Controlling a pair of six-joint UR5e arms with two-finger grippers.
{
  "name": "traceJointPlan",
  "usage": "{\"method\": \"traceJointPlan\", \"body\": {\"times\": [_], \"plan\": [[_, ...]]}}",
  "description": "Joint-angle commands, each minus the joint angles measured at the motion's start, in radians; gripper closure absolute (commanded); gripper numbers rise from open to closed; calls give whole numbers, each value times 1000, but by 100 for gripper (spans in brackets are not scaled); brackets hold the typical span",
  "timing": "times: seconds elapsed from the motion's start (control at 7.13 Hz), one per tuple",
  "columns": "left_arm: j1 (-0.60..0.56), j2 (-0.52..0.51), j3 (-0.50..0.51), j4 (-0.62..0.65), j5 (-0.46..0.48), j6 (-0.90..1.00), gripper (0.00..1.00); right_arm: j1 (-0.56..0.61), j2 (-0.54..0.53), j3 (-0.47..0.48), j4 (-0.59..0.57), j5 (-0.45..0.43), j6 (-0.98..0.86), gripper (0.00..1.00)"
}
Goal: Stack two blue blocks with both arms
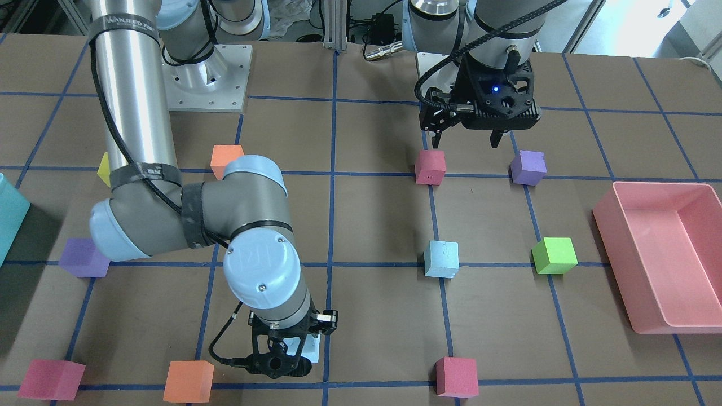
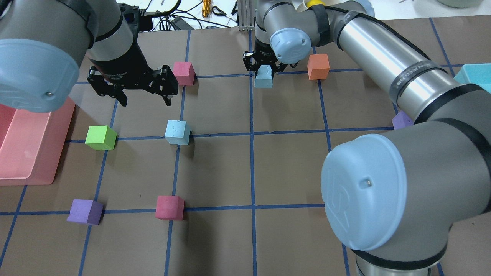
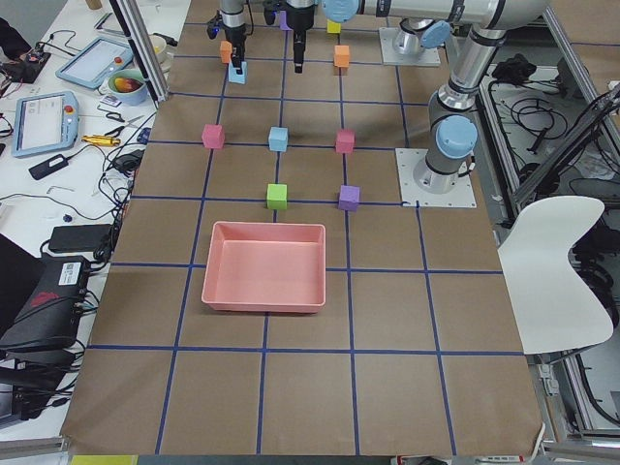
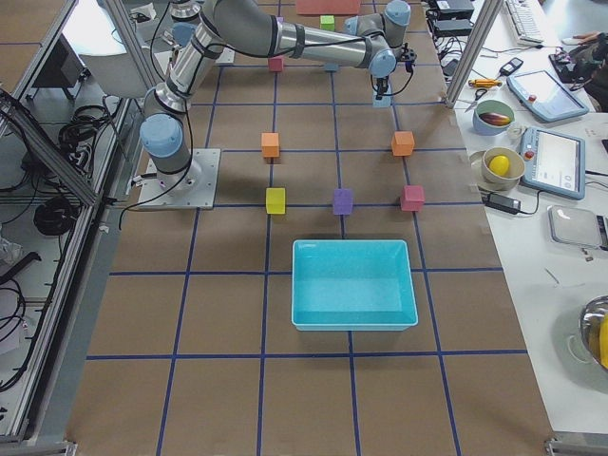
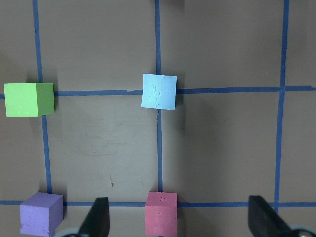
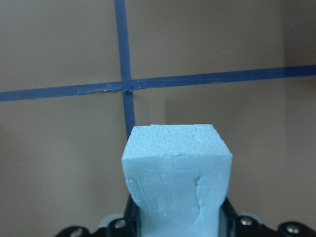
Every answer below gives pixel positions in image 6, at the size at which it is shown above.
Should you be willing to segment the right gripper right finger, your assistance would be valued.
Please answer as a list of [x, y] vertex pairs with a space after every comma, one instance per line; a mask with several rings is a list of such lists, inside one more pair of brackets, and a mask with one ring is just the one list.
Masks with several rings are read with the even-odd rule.
[[233, 230], [233, 222], [237, 212], [226, 197], [219, 211], [218, 237], [230, 237]]

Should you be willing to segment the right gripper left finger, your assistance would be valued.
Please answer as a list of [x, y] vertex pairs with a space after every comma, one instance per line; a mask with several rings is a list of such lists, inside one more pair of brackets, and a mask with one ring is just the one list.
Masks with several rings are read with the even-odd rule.
[[125, 226], [123, 227], [123, 237], [140, 237], [141, 221], [140, 209], [129, 195], [123, 215]]

